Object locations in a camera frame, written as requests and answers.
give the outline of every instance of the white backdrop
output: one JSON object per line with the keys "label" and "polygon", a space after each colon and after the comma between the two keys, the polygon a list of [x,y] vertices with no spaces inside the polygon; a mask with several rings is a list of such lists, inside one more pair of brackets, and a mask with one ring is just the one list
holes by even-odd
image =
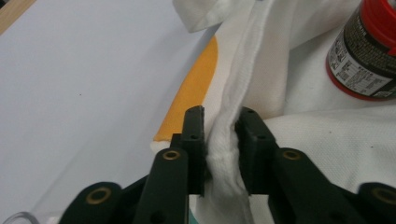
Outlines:
{"label": "white backdrop", "polygon": [[212,35],[188,34],[170,0],[36,1],[0,36],[0,222],[146,175],[152,136]]}

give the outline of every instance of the white fabric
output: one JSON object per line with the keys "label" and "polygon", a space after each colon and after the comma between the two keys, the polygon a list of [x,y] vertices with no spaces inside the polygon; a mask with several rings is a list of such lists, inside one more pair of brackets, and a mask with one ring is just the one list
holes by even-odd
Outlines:
{"label": "white fabric", "polygon": [[189,32],[196,32],[224,21],[238,0],[174,0],[175,10]]}
{"label": "white fabric", "polygon": [[[335,3],[309,3],[321,6],[329,2]],[[352,5],[358,2],[336,3],[347,18],[347,10],[354,10]],[[233,34],[231,22],[236,15],[249,18],[254,1],[247,0],[247,5],[232,7],[219,29],[224,31],[227,24],[229,36],[242,34]],[[312,16],[309,11],[304,14],[299,5],[299,15],[320,28],[318,16],[327,11]],[[336,9],[328,8],[332,13]],[[242,21],[235,24],[238,29],[246,27]],[[355,191],[360,182],[372,180],[396,186],[392,163],[396,159],[392,147],[396,145],[392,141],[395,108],[338,110],[394,105],[395,101],[360,101],[326,79],[323,58],[337,33],[321,35],[290,53],[284,113],[302,114],[266,122],[282,147],[306,151],[341,186]],[[187,35],[170,1],[40,0],[0,40],[1,222],[21,210],[37,215],[62,212],[78,192],[97,181],[115,181],[125,187],[146,175],[153,156],[148,148],[151,137],[207,36]],[[301,38],[294,46],[305,40]],[[228,48],[224,42],[219,45]],[[225,81],[217,82],[221,91]],[[334,109],[337,111],[304,113]],[[207,109],[206,113],[218,112]],[[337,135],[327,138],[330,133],[325,127],[334,127],[329,132]],[[354,162],[348,164],[344,157],[341,161],[335,154],[327,154],[333,148],[349,152],[343,156]],[[344,170],[355,174],[355,164],[359,164],[355,180],[342,183],[348,181]],[[256,223],[270,223],[265,222],[265,218],[271,220],[269,215],[263,215],[267,212],[264,197],[249,200]],[[201,211],[201,224],[224,219],[220,212],[205,216]]]}
{"label": "white fabric", "polygon": [[[196,2],[197,6],[184,8],[186,11],[182,14],[188,15],[188,11],[196,10],[192,8],[200,6],[199,1]],[[396,114],[393,112],[395,102],[370,103],[349,97],[334,87],[324,69],[332,36],[335,37],[339,30],[324,33],[342,25],[359,2],[246,1],[247,5],[253,4],[251,10],[235,5],[221,26],[232,26],[230,21],[234,18],[244,18],[241,13],[248,13],[248,20],[243,29],[235,25],[235,31],[243,30],[243,34],[236,51],[230,56],[233,57],[230,75],[224,81],[224,89],[219,86],[222,98],[211,100],[220,103],[219,110],[206,110],[206,113],[215,112],[207,116],[215,117],[213,125],[209,123],[209,127],[206,127],[210,130],[206,159],[213,179],[206,186],[205,197],[197,200],[195,214],[201,223],[271,222],[268,212],[262,210],[266,204],[262,200],[265,197],[253,197],[248,202],[238,170],[233,124],[242,105],[257,110],[265,119],[278,117],[268,120],[271,130],[278,137],[278,143],[282,147],[306,151],[335,184],[351,190],[356,190],[354,188],[361,181],[368,179],[396,184],[394,179],[389,179],[392,172],[396,172],[391,166],[391,160],[396,158],[396,153],[392,153],[391,149],[392,145],[396,145],[392,137],[392,130],[396,128]],[[193,24],[193,18],[186,23]],[[216,36],[221,35],[221,26]],[[375,105],[390,106],[356,111],[334,110]],[[334,111],[282,116],[284,113],[316,110]],[[365,140],[372,138],[372,131],[380,136],[375,137],[375,140]],[[367,148],[370,144],[380,149],[371,149],[375,146]],[[381,159],[383,163],[378,164],[376,158],[371,160],[373,153],[379,153],[379,157],[387,155],[391,160]],[[373,172],[381,173],[383,178],[375,178],[375,175],[354,166],[367,161],[373,162]],[[333,162],[337,162],[337,166],[332,168]]]}
{"label": "white fabric", "polygon": [[219,57],[215,75],[203,102],[205,107],[206,138],[207,134],[210,133],[216,115],[219,113],[219,102],[221,102],[225,83],[231,73],[231,62],[245,33],[246,23],[248,23],[250,11],[254,6],[253,0],[239,1],[238,3],[239,5],[235,6],[231,15],[216,32]]}

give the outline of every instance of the spray can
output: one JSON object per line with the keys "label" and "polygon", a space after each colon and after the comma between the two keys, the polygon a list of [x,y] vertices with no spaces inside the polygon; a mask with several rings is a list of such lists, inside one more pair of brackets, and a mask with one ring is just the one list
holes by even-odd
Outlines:
{"label": "spray can", "polygon": [[396,0],[363,0],[327,55],[332,82],[362,100],[396,98]]}

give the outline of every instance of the red cap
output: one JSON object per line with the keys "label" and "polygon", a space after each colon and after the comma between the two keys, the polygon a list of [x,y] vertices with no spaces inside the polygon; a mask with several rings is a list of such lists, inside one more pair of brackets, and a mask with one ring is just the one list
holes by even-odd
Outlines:
{"label": "red cap", "polygon": [[388,0],[363,0],[361,20],[366,30],[396,55],[396,9]]}

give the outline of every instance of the white table surface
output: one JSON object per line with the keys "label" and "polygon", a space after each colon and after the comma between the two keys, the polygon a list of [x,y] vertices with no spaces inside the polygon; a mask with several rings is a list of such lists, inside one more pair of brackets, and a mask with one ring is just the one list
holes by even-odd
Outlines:
{"label": "white table surface", "polygon": [[38,0],[0,36],[0,222],[149,172],[152,136],[214,29],[170,0]]}

